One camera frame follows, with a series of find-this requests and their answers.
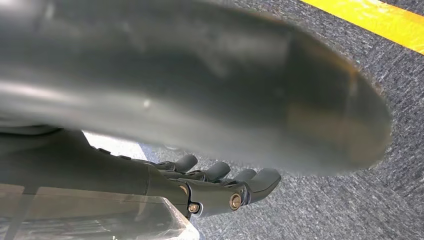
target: transparent acrylic panel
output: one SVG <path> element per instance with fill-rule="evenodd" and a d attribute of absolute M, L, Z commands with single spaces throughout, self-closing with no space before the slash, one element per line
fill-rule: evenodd
<path fill-rule="evenodd" d="M 23 186 L 0 184 L 0 240 L 5 238 L 9 230 L 23 192 Z"/>
<path fill-rule="evenodd" d="M 6 194 L 19 197 L 16 193 Z M 0 233 L 2 240 L 200 238 L 194 226 L 163 197 L 41 187 L 37 194 L 22 194 L 20 199 L 18 208 L 25 210 L 25 217 L 18 221 L 18 227 L 19 214 L 7 218 L 6 208 L 0 211 L 0 219 L 5 219 L 0 229 L 8 226 L 12 230 L 7 233 L 9 239 Z"/>

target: gray carpet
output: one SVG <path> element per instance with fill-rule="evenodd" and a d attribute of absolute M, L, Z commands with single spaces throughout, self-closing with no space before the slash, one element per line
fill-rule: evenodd
<path fill-rule="evenodd" d="M 296 176 L 266 200 L 237 212 L 194 219 L 208 240 L 424 239 L 424 56 L 297 0 L 221 0 L 268 12 L 315 34 L 379 83 L 393 111 L 393 144 L 373 169 L 348 176 Z M 424 2 L 386 0 L 424 15 Z M 183 155 L 146 147 L 147 158 Z M 199 157 L 198 168 L 216 162 Z M 233 174 L 249 167 L 231 163 Z"/>

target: black robotic finger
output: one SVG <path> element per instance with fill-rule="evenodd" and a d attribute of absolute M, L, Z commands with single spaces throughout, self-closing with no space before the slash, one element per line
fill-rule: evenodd
<path fill-rule="evenodd" d="M 264 168 L 252 179 L 244 181 L 249 193 L 248 203 L 255 203 L 266 198 L 279 184 L 281 175 L 276 169 Z"/>
<path fill-rule="evenodd" d="M 223 161 L 215 163 L 208 170 L 204 171 L 208 182 L 215 182 L 219 179 L 224 178 L 231 169 L 228 164 Z"/>
<path fill-rule="evenodd" d="M 191 154 L 185 155 L 175 162 L 175 171 L 179 173 L 186 173 L 198 164 L 198 159 Z"/>
<path fill-rule="evenodd" d="M 245 169 L 241 171 L 237 176 L 234 177 L 234 180 L 236 181 L 247 181 L 252 179 L 254 176 L 256 176 L 256 171 L 253 169 Z"/>

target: prosthetic hand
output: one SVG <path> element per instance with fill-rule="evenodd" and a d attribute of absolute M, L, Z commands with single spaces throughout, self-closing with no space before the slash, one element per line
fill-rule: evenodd
<path fill-rule="evenodd" d="M 280 182 L 275 169 L 252 169 L 233 179 L 225 178 L 230 167 L 218 162 L 206 170 L 189 171 L 198 160 L 186 155 L 176 162 L 152 163 L 113 156 L 91 147 L 81 131 L 48 127 L 44 134 L 0 134 L 0 183 L 23 186 L 26 194 L 40 188 L 168 199 L 186 218 L 230 213 L 267 197 Z"/>

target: robotic hand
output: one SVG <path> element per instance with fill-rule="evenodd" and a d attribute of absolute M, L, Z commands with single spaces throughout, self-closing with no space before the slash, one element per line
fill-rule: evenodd
<path fill-rule="evenodd" d="M 177 162 L 152 164 L 189 196 L 187 209 L 194 217 L 207 217 L 230 213 L 241 206 L 266 198 L 278 185 L 281 176 L 273 168 L 264 168 L 258 173 L 245 169 L 233 179 L 225 178 L 230 167 L 218 162 L 207 170 L 190 171 L 197 164 L 194 155 L 186 155 Z"/>

